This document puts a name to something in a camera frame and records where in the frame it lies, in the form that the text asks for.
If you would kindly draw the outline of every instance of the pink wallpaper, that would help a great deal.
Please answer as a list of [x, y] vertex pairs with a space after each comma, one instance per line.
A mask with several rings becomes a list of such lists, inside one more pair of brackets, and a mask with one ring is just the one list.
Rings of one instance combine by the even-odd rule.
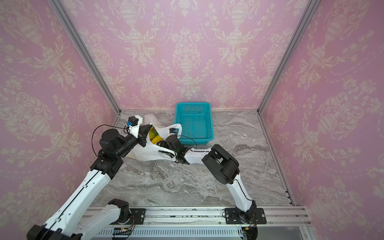
[[384, 239], [382, 9], [321, 1], [264, 112], [319, 240]]
[[0, 24], [0, 231], [25, 239], [82, 181], [90, 135], [115, 113], [47, 1], [0, 1]]
[[256, 109], [308, 0], [61, 0], [122, 109]]

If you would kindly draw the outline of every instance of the robotic arm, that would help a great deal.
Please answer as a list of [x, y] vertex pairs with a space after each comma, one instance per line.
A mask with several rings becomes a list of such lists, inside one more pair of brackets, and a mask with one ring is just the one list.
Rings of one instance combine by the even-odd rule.
[[[116, 175], [125, 157], [137, 144], [146, 146], [146, 137], [152, 125], [143, 125], [140, 116], [129, 118], [127, 136], [116, 129], [106, 130], [100, 140], [101, 150], [87, 176], [63, 204], [42, 226], [34, 225], [27, 233], [28, 240], [89, 240], [107, 225], [126, 224], [132, 217], [129, 204], [113, 199], [104, 209], [83, 223], [79, 223], [87, 208], [111, 179]], [[214, 177], [225, 184], [233, 198], [239, 217], [244, 223], [252, 223], [256, 211], [255, 201], [247, 194], [240, 178], [239, 163], [220, 145], [208, 149], [195, 149], [181, 144], [175, 134], [161, 141], [162, 147], [174, 152], [183, 164], [205, 164]]]

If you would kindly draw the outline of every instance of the marble tabletop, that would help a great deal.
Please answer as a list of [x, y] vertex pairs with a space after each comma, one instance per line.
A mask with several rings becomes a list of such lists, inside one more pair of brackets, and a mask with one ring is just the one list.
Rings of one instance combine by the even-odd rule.
[[[118, 126], [128, 117], [153, 114], [163, 126], [174, 122], [174, 111], [130, 111], [121, 114]], [[214, 140], [199, 148], [220, 144], [240, 166], [248, 194], [257, 205], [288, 204], [256, 112], [214, 111]], [[205, 165], [177, 164], [167, 160], [137, 161], [126, 157], [114, 179], [99, 193], [92, 206], [105, 206], [118, 198], [130, 206], [234, 205], [227, 187]]]

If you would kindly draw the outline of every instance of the damask pattern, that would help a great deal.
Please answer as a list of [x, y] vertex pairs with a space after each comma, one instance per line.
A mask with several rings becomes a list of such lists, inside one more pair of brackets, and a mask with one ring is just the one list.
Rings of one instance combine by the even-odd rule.
[[264, 113], [318, 239], [384, 239], [382, 1], [321, 1]]
[[122, 109], [258, 108], [307, 2], [62, 0]]
[[[0, 229], [25, 239], [82, 181], [88, 136], [115, 113], [48, 2], [0, 1], [0, 24]], [[82, 36], [106, 56], [98, 35]]]

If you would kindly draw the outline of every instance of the floral wallpaper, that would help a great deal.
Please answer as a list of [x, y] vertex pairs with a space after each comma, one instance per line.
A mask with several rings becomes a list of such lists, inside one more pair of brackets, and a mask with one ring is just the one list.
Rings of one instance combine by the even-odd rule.
[[263, 113], [319, 240], [384, 239], [383, 8], [321, 1]]
[[82, 181], [93, 129], [116, 115], [48, 1], [0, 1], [0, 24], [0, 231], [25, 239]]
[[121, 109], [257, 109], [308, 0], [61, 0]]

